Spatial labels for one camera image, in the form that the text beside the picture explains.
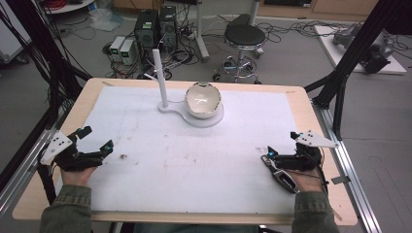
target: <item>robotic finger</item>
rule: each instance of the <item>robotic finger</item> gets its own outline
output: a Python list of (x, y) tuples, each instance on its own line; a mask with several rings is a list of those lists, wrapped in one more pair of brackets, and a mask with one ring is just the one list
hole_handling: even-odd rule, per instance
[(275, 182), (278, 183), (284, 190), (293, 194), (299, 191), (293, 178), (287, 172), (274, 167), (272, 165), (272, 161), (266, 155), (262, 155), (260, 158), (264, 165), (269, 168)]

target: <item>electronic equipment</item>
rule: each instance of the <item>electronic equipment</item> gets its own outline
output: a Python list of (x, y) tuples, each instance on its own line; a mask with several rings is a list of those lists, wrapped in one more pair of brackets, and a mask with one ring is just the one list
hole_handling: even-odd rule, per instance
[(331, 140), (317, 135), (310, 130), (306, 134), (291, 132), (296, 141), (296, 154), (281, 155), (271, 147), (267, 157), (275, 163), (277, 169), (310, 171), (321, 164), (322, 154), (319, 148), (337, 148)]
[(125, 39), (123, 36), (118, 36), (110, 46), (110, 54), (112, 55), (113, 61), (121, 62), (120, 49)]
[(163, 51), (176, 50), (178, 48), (176, 7), (164, 6), (160, 8), (158, 20)]
[(136, 41), (143, 49), (157, 48), (159, 24), (157, 10), (141, 10), (134, 26)]
[(132, 65), (137, 60), (137, 49), (133, 39), (126, 39), (120, 49), (121, 61), (124, 65)]

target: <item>white base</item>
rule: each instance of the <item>white base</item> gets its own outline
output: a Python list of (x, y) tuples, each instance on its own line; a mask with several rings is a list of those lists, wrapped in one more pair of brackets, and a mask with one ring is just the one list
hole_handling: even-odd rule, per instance
[(209, 118), (198, 118), (191, 115), (188, 110), (186, 109), (186, 105), (184, 101), (181, 102), (169, 102), (169, 106), (167, 108), (163, 107), (163, 102), (158, 104), (158, 110), (163, 114), (178, 114), (185, 120), (186, 123), (189, 125), (196, 127), (196, 128), (208, 128), (214, 125), (217, 125), (224, 116), (223, 104), (221, 103), (219, 107), (216, 109), (216, 113)]
[[(332, 28), (326, 26), (315, 26), (315, 30), (321, 35), (330, 34), (329, 36), (321, 36), (320, 39), (322, 46), (325, 48), (326, 53), (330, 58), (330, 61), (333, 63), (333, 66), (336, 67), (346, 50), (341, 45), (336, 46), (333, 44), (332, 33), (334, 30)], [(406, 73), (406, 70), (392, 56), (389, 56), (388, 60), (391, 61), (391, 63), (382, 68), (378, 74), (403, 75)], [(355, 67), (354, 72), (366, 73), (363, 67), (359, 64)]]

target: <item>white stand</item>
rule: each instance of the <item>white stand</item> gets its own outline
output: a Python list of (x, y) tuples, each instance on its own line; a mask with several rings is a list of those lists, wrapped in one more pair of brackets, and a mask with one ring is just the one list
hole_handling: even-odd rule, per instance
[(172, 102), (169, 101), (169, 107), (164, 108), (162, 103), (158, 104), (158, 110), (164, 114), (177, 114), (189, 125), (196, 128), (209, 128), (212, 127), (223, 119), (224, 110), (223, 105), (220, 104), (216, 109), (216, 113), (209, 118), (198, 118), (191, 115), (186, 109), (185, 101), (181, 102)]
[(223, 104), (221, 103), (217, 108), (217, 112), (209, 118), (198, 118), (192, 116), (186, 107), (185, 101), (172, 102), (167, 100), (165, 78), (163, 76), (163, 67), (160, 60), (160, 52), (158, 50), (153, 50), (154, 52), (154, 68), (157, 73), (158, 84), (160, 87), (161, 102), (158, 104), (158, 110), (164, 114), (178, 114), (182, 119), (191, 126), (197, 128), (208, 128), (212, 127), (223, 119), (224, 110)]
[(202, 55), (202, 62), (209, 59), (209, 52), (206, 49), (205, 42), (202, 38), (202, 1), (197, 0), (197, 31), (194, 31), (194, 38), (196, 38), (197, 46), (199, 47), (200, 53)]
[[(251, 19), (249, 20), (249, 24), (251, 26), (255, 26), (255, 21), (257, 19), (258, 15), (258, 5), (259, 5), (260, 0), (254, 0), (254, 3), (252, 5), (252, 11), (251, 11)], [(264, 51), (262, 48), (259, 48), (255, 50), (255, 57), (260, 58), (261, 55), (264, 54)]]

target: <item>forearm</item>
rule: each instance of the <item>forearm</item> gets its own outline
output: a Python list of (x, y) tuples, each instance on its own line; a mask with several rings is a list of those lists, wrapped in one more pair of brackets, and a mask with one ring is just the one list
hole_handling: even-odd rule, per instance
[(42, 214), (41, 233), (89, 233), (91, 189), (83, 186), (64, 185), (51, 206)]
[(292, 232), (339, 232), (333, 209), (322, 192), (296, 194)]

